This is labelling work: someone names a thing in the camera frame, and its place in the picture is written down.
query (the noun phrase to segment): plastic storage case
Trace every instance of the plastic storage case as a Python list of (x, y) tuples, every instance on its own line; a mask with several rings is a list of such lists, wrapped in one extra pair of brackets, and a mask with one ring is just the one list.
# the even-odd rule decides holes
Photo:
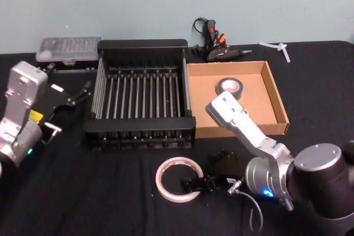
[(186, 40), (102, 40), (84, 131), (95, 150), (188, 148), (195, 139)]
[(94, 67), (98, 60), (97, 44), (101, 39), (99, 36), (45, 38), (35, 58), (41, 67), (51, 62), (55, 63), (56, 69)]

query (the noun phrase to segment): teal wall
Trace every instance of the teal wall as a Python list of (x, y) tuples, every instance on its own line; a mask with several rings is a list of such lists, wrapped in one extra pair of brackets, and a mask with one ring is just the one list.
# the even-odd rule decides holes
[(215, 19), (229, 44), (354, 41), (354, 0), (0, 0), (0, 53), (36, 51), (50, 36), (184, 38)]

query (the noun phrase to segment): black metal rack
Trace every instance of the black metal rack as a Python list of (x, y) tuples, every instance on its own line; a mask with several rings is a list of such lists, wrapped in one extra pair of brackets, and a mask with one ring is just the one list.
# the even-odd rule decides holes
[(186, 40), (103, 40), (91, 117), (95, 150), (188, 148), (194, 144)]

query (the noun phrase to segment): white label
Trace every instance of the white label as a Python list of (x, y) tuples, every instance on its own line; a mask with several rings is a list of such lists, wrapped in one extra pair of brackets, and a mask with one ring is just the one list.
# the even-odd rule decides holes
[(55, 89), (55, 90), (59, 91), (59, 92), (63, 92), (63, 91), (64, 91), (64, 89), (63, 89), (63, 88), (59, 87), (59, 86), (58, 86), (58, 85), (56, 85), (56, 84), (52, 84), (52, 85), (51, 85), (51, 87), (52, 87), (53, 89)]
[(233, 178), (226, 178), (226, 181), (228, 183), (235, 183), (236, 182), (236, 179), (233, 179)]

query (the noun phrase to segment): clear plastic box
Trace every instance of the clear plastic box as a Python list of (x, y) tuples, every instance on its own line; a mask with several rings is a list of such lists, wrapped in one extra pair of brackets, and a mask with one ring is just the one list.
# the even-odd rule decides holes
[(45, 38), (35, 58), (37, 62), (63, 62), (67, 66), (77, 61), (98, 60), (97, 43), (101, 37)]

